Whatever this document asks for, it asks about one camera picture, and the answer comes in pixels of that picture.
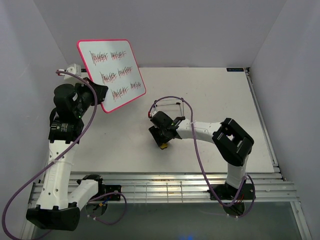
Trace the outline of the yellow bone-shaped eraser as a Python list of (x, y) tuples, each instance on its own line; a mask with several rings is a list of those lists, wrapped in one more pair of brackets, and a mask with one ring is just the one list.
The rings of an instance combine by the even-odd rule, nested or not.
[(164, 150), (164, 149), (166, 149), (166, 148), (168, 148), (168, 144), (167, 144), (167, 143), (163, 143), (163, 144), (160, 146), (160, 149), (161, 149), (161, 150)]

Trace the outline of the pink framed whiteboard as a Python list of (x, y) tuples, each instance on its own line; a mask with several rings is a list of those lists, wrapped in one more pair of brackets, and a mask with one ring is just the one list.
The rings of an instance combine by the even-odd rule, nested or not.
[(77, 49), (89, 79), (108, 87), (100, 104), (111, 113), (142, 97), (147, 89), (132, 46), (127, 39), (82, 39)]

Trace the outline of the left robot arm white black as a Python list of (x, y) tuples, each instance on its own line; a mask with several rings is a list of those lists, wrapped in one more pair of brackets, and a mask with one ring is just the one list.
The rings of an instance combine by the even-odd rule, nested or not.
[(79, 137), (88, 128), (82, 120), (89, 107), (102, 103), (108, 87), (93, 83), (65, 83), (54, 90), (55, 108), (50, 114), (49, 158), (44, 183), (34, 208), (27, 210), (26, 219), (43, 230), (74, 231), (80, 212), (87, 202), (100, 200), (106, 187), (98, 174), (86, 175), (69, 193), (69, 180)]

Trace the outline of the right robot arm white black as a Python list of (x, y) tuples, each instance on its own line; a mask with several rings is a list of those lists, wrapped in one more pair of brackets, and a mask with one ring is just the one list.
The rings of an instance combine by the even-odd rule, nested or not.
[(184, 116), (171, 119), (160, 110), (149, 113), (148, 117), (153, 124), (148, 130), (161, 149), (173, 139), (196, 139), (214, 144), (227, 162), (227, 178), (220, 189), (232, 199), (244, 193), (242, 180), (254, 140), (234, 119), (226, 118), (216, 123), (192, 122)]

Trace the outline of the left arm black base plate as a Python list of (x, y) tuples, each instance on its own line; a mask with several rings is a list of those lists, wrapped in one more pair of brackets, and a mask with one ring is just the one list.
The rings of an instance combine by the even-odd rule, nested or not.
[(103, 196), (100, 200), (101, 201), (119, 201), (121, 199), (121, 196), (119, 194), (115, 193), (121, 193), (122, 192), (122, 186), (121, 185), (102, 185), (102, 192), (99, 194), (100, 196), (103, 194), (109, 194)]

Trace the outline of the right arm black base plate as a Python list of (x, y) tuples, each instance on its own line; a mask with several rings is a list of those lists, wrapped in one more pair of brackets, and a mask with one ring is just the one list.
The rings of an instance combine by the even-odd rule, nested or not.
[[(215, 191), (216, 195), (221, 200), (232, 201), (237, 193), (237, 189), (224, 183), (224, 184), (212, 184), (211, 187)], [(237, 200), (252, 200), (255, 198), (253, 192), (252, 183), (244, 183), (241, 187)]]

